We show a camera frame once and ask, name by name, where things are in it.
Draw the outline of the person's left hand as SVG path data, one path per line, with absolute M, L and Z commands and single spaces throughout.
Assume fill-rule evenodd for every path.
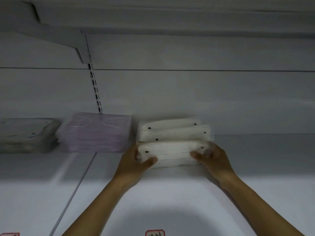
M 138 171 L 137 165 L 141 162 L 137 160 L 138 146 L 135 143 L 121 157 L 117 170 L 112 181 L 117 183 L 124 190 L 128 190 L 136 185 L 145 171 Z

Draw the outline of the person's right hand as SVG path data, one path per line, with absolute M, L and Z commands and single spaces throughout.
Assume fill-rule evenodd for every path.
M 232 185 L 240 182 L 240 178 L 234 172 L 226 152 L 213 142 L 209 142 L 209 149 L 203 154 L 206 156 L 204 165 L 219 185 L 228 190 Z

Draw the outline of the person's left forearm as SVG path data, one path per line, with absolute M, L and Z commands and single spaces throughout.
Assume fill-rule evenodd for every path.
M 122 196 L 139 180 L 113 178 L 62 236 L 100 236 Z

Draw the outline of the person's right forearm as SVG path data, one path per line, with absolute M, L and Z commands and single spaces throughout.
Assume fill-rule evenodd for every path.
M 236 174 L 228 174 L 219 183 L 245 214 L 257 236 L 305 236 Z

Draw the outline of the white slotted shelf upright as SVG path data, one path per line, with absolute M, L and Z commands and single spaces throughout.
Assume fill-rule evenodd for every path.
M 96 98 L 98 112 L 99 112 L 99 114 L 102 115 L 103 110 L 102 110 L 102 105 L 101 105 L 101 101 L 100 101 L 100 95 L 99 95 L 99 91 L 98 91 L 98 86 L 97 86 L 97 82 L 96 82 L 94 68 L 93 68 L 93 64 L 92 64 L 92 57 L 91 57 L 91 53 L 90 53 L 90 49 L 89 49 L 88 37 L 87 37 L 87 34 L 85 31 L 81 30 L 81 33 L 84 35 L 85 43 L 87 46 L 87 51 L 88 51 L 88 55 L 89 55 L 89 59 L 90 59 L 90 63 L 88 63 L 88 68 L 89 68 L 90 77 L 92 80 L 92 85 L 93 85 L 93 89 L 94 89 L 94 94 L 95 94 L 95 98 Z

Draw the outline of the white upper shelf board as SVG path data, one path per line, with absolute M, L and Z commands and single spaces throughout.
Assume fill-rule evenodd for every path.
M 0 0 L 91 33 L 315 38 L 315 0 Z

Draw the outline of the white shelf bracket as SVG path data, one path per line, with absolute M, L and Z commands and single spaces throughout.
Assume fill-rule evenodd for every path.
M 0 0 L 0 31 L 11 31 L 32 38 L 71 47 L 83 64 L 91 64 L 91 56 L 84 31 L 69 27 L 56 27 L 40 22 L 32 3 Z

